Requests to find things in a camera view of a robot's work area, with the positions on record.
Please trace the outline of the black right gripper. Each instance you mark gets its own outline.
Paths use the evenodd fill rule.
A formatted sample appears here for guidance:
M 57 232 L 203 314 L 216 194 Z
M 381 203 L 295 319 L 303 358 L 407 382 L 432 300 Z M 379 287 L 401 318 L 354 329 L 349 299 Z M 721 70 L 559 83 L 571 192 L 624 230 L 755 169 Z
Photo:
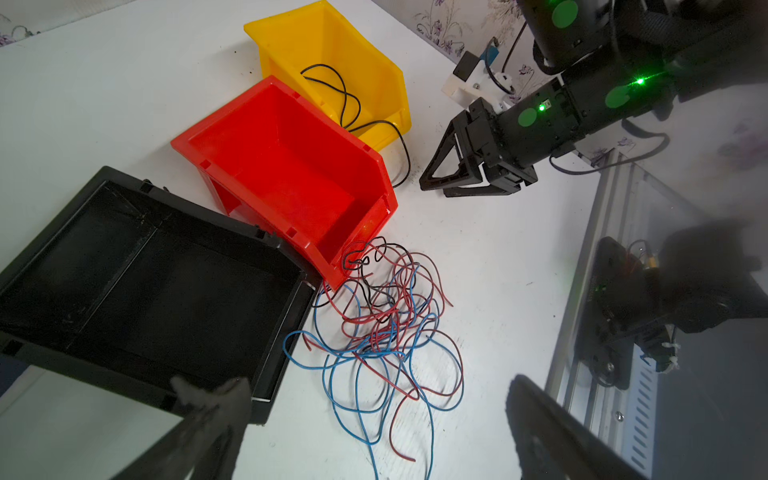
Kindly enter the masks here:
M 584 137 L 567 88 L 555 78 L 496 114 L 479 99 L 452 120 L 419 179 L 447 198 L 508 196 L 538 181 L 534 165 Z

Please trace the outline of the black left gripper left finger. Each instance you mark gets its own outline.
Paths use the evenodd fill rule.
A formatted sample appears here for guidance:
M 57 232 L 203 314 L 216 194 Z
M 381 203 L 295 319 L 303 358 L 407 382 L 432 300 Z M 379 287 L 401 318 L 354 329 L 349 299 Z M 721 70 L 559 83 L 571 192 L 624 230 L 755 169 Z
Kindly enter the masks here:
M 171 386 L 191 410 L 117 479 L 230 479 L 251 415 L 251 388 L 236 377 L 212 391 L 180 376 Z

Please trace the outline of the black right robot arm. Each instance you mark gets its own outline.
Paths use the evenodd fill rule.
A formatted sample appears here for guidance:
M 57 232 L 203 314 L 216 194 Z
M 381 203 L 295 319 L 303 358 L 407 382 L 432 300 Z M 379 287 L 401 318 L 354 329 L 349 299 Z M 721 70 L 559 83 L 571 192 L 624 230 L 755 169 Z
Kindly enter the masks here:
M 549 80 L 504 108 L 487 95 L 454 117 L 422 173 L 424 191 L 502 196 L 536 164 L 614 123 L 669 117 L 675 103 L 767 79 L 763 1 L 523 1 L 532 56 Z

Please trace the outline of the black plastic bin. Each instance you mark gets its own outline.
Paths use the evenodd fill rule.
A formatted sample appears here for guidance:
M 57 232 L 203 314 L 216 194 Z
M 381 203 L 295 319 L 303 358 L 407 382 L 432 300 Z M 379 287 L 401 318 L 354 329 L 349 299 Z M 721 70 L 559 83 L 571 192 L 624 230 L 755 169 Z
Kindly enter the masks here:
M 184 415 L 233 378 L 267 422 L 321 278 L 288 243 L 101 168 L 1 275 L 1 353 Z

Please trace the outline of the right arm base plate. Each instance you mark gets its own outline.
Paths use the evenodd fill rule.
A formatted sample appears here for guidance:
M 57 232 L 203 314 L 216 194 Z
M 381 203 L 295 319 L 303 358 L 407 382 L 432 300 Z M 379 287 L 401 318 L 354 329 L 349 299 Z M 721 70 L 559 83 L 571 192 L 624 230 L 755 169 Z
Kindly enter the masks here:
M 575 357 L 606 387 L 629 388 L 636 347 L 664 367 L 675 353 L 660 304 L 659 270 L 611 237 L 597 243 Z

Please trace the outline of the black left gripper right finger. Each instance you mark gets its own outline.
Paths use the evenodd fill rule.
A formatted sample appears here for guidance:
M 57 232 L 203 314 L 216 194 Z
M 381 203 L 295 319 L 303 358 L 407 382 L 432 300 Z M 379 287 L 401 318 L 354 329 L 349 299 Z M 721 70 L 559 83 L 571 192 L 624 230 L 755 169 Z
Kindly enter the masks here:
M 641 479 L 643 476 L 524 375 L 506 400 L 523 479 Z

